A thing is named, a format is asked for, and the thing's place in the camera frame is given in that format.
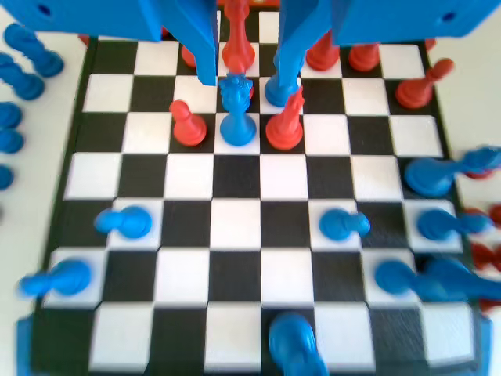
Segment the white table surface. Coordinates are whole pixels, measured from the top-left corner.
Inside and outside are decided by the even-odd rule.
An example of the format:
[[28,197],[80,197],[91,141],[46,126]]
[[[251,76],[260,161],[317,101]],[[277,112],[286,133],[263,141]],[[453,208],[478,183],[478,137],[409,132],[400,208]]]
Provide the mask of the white table surface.
[[[12,21],[0,8],[0,30]],[[455,71],[437,85],[454,157],[477,145],[501,145],[501,42],[496,35],[501,35],[501,10],[471,35],[442,39],[430,52],[432,62],[442,57],[456,62]],[[19,131],[26,136],[21,152],[0,155],[0,163],[8,164],[16,173],[13,186],[0,193],[0,374],[5,376],[14,375],[16,369],[15,322],[34,308],[32,302],[16,296],[14,287],[22,276],[38,268],[43,256],[85,56],[84,45],[74,35],[40,33],[39,37],[63,57],[63,73],[45,80],[46,92],[32,103],[23,103],[7,85],[0,85],[0,101],[13,101],[23,108],[25,118]],[[31,71],[30,63],[5,46],[3,40],[0,51],[14,55]],[[485,210],[501,201],[501,173],[482,181],[460,177],[458,184],[465,206]],[[481,241],[501,244],[501,231]],[[488,273],[501,279],[500,274]],[[501,308],[490,317],[495,324],[490,372],[494,376],[501,374]]]

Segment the red pawn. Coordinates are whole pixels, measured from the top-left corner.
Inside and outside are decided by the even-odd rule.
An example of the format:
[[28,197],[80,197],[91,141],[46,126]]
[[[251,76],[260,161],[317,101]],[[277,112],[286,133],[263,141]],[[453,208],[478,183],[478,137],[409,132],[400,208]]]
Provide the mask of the red pawn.
[[395,93],[397,101],[410,109],[426,106],[433,96],[433,84],[444,78],[453,68],[454,62],[452,60],[442,59],[428,69],[424,78],[401,82]]
[[249,15],[247,0],[227,1],[225,15],[229,19],[229,40],[222,49],[222,59],[231,73],[245,73],[256,57],[245,33],[245,19]]
[[306,63],[316,71],[326,71],[339,60],[339,46],[333,45],[329,31],[306,53]]
[[348,62],[356,71],[368,72],[379,64],[379,43],[372,45],[354,45],[350,49]]
[[188,105],[182,100],[171,103],[169,110],[175,120],[174,137],[185,146],[195,146],[201,143],[207,134],[205,121],[198,115],[194,115]]
[[269,119],[266,125],[266,138],[279,150],[290,150],[303,138],[303,128],[299,122],[299,113],[305,100],[303,87],[291,95],[281,114]]

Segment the red piece base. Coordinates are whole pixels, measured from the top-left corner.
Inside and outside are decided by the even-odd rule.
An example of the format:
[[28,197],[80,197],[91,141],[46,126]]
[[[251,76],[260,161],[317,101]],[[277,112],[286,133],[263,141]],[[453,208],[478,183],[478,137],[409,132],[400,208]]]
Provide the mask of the red piece base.
[[202,141],[207,134],[207,126],[205,125],[205,121],[198,115],[192,114],[191,122],[196,125],[196,128],[200,130],[193,134],[190,131],[187,131],[185,127],[182,126],[182,123],[176,123],[174,126],[174,137],[184,146],[196,146]]

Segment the chessboard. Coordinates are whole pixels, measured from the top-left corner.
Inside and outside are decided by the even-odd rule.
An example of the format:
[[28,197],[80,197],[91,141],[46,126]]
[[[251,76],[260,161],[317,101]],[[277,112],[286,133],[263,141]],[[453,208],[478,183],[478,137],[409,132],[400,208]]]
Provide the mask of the chessboard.
[[[246,21],[256,52],[248,114],[259,131],[242,147],[223,140],[218,87],[200,84],[172,37],[91,40],[42,268],[80,258],[92,282],[75,296],[37,302],[35,371],[280,374],[268,329],[291,311],[311,323],[335,375],[477,370],[477,306],[395,297],[373,278],[386,259],[417,270],[431,255],[470,265],[460,238],[437,244],[415,227],[423,209],[459,210],[456,192],[424,199],[402,179],[415,157],[449,156],[437,100],[412,111],[395,100],[399,82],[429,67],[424,45],[381,45],[380,65],[368,73],[350,68],[349,48],[328,71],[305,64],[297,78],[305,136],[283,152],[264,132],[282,110],[264,95],[278,19],[253,9]],[[220,11],[218,25],[223,78],[229,24]],[[172,135],[176,99],[207,124],[199,146]],[[101,211],[131,204],[153,216],[146,237],[96,232]],[[328,240],[319,218],[329,208],[364,213],[370,234]]]

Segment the white square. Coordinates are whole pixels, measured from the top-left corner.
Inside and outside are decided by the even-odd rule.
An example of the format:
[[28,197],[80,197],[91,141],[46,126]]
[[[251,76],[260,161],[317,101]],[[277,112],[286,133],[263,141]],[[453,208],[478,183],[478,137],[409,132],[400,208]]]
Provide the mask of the white square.
[[[268,80],[269,77],[259,78],[259,112],[261,114],[281,114],[283,111],[283,107],[273,106],[266,99],[265,86]],[[297,84],[301,86],[301,79],[299,77],[297,78]],[[303,114],[303,107],[301,107],[300,114]]]
[[279,13],[259,12],[259,42],[279,42]]
[[178,70],[179,43],[139,42],[135,55],[135,75],[175,76]]
[[303,115],[307,155],[350,155],[345,115]]
[[312,253],[309,249],[261,250],[261,301],[264,306],[313,304]]
[[64,198],[115,198],[122,157],[119,153],[75,153]]
[[316,341],[332,372],[375,368],[369,310],[361,302],[315,305]]
[[261,306],[211,302],[207,307],[206,371],[261,369]]
[[358,201],[400,201],[402,187],[397,160],[392,156],[351,156],[355,198]]
[[460,235],[454,233],[447,241],[433,241],[422,237],[417,229],[417,219],[426,210],[442,209],[455,215],[452,203],[446,200],[404,201],[405,227],[410,247],[414,252],[462,252]]
[[417,45],[380,45],[379,54],[383,77],[422,78],[423,63]]
[[132,96],[132,74],[91,74],[84,112],[127,112]]
[[172,200],[210,200],[213,171],[213,154],[169,154],[164,197]]
[[194,114],[213,114],[216,112],[218,98],[215,86],[204,85],[197,76],[176,76],[174,100],[183,100]]
[[308,199],[308,178],[304,155],[262,154],[260,163],[262,200]]
[[108,248],[119,248],[121,251],[156,251],[160,247],[160,230],[162,228],[164,201],[153,198],[119,198],[114,201],[113,209],[122,210],[132,205],[145,209],[151,215],[151,230],[140,239],[127,239],[118,231],[112,230],[108,235]]
[[[222,49],[225,48],[226,43],[225,42],[220,42],[219,43],[219,72],[218,76],[223,78],[226,77],[228,74],[229,70],[228,67],[225,65],[225,61],[222,59]],[[252,63],[252,66],[247,69],[245,72],[246,77],[259,77],[259,43],[251,43],[252,48],[254,49],[255,52],[255,58],[254,62]]]
[[214,199],[211,249],[253,251],[261,247],[261,202],[254,199]]
[[310,217],[310,237],[312,251],[359,251],[360,236],[353,233],[345,241],[334,241],[320,231],[320,219],[330,209],[344,209],[349,213],[356,213],[355,200],[310,200],[308,211]]
[[416,293],[412,290],[402,295],[393,295],[377,285],[374,279],[377,267],[382,262],[392,260],[404,262],[412,271],[416,271],[414,256],[409,250],[371,248],[362,251],[363,280],[367,302],[370,306],[412,306],[419,301]]
[[171,138],[171,120],[170,113],[128,113],[122,151],[126,154],[166,154]]
[[428,363],[441,366],[473,360],[473,315],[467,303],[423,304],[421,319]]
[[259,114],[247,115],[256,123],[256,136],[247,144],[243,146],[233,146],[227,143],[221,135],[221,122],[228,114],[216,114],[216,134],[214,140],[214,153],[215,154],[235,154],[235,155],[248,155],[259,154],[261,147],[259,143]]
[[91,370],[143,372],[150,356],[153,306],[103,303],[97,310]]
[[381,78],[343,78],[347,115],[388,115],[388,99]]
[[208,248],[161,248],[157,255],[156,306],[203,306],[209,294]]
[[44,298],[44,307],[94,309],[101,301],[103,281],[108,254],[104,248],[58,248],[51,254],[50,266],[53,268],[63,260],[77,259],[85,262],[91,270],[90,284],[75,295],[61,295],[50,291]]
[[399,157],[441,157],[437,125],[432,116],[390,116],[393,148]]

